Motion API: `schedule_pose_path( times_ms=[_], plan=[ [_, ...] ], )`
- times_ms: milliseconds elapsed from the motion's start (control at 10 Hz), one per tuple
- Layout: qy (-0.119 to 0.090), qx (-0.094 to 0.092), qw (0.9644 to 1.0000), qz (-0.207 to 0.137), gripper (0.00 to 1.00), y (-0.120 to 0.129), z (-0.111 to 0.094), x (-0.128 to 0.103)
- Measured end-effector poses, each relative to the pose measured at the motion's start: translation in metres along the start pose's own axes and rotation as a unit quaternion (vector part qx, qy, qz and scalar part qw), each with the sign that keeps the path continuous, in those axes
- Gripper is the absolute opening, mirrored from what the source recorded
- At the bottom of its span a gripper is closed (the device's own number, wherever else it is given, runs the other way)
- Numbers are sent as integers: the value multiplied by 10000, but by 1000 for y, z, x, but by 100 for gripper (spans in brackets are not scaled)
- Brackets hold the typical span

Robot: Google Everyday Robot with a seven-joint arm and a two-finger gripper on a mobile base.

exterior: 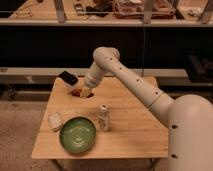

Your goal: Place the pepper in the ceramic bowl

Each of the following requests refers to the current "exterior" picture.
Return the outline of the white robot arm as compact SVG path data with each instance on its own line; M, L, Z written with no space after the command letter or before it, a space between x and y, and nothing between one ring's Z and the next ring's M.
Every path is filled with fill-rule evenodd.
M173 99L124 66L119 58L115 48L96 48L81 95L87 96L107 72L113 74L168 128L168 171L212 171L213 103L193 94Z

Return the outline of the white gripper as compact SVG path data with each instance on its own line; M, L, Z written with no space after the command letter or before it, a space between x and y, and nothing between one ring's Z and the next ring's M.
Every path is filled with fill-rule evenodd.
M87 98L92 94L91 88L96 88L102 81L102 73L99 71L89 70L84 79L84 85L80 93L81 98Z

